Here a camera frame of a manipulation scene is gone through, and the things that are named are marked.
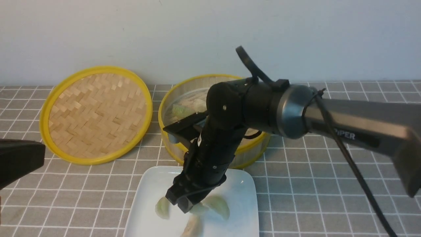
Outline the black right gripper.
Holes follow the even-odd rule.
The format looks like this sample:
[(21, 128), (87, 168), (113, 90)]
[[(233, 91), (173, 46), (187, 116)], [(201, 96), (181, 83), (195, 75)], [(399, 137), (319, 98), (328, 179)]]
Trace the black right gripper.
[(203, 201), (223, 184), (247, 127), (242, 124), (223, 128), (214, 119), (206, 119), (198, 136), (184, 156), (183, 170), (174, 179), (165, 197), (183, 213)]

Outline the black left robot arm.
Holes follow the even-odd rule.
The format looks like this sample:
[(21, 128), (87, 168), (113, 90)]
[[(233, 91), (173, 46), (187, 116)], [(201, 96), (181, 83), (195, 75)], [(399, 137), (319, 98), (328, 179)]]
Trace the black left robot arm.
[(45, 150), (37, 141), (0, 139), (0, 189), (41, 168)]

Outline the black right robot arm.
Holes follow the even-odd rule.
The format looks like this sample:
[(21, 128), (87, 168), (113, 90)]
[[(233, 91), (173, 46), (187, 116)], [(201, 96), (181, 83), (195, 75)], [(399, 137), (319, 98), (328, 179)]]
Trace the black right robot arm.
[(391, 158), (407, 195), (420, 189), (420, 104), (322, 99), (315, 88), (251, 78), (212, 85), (205, 112), (164, 128), (188, 148), (183, 171), (166, 193), (184, 213), (226, 181), (248, 129), (289, 139), (307, 133)]

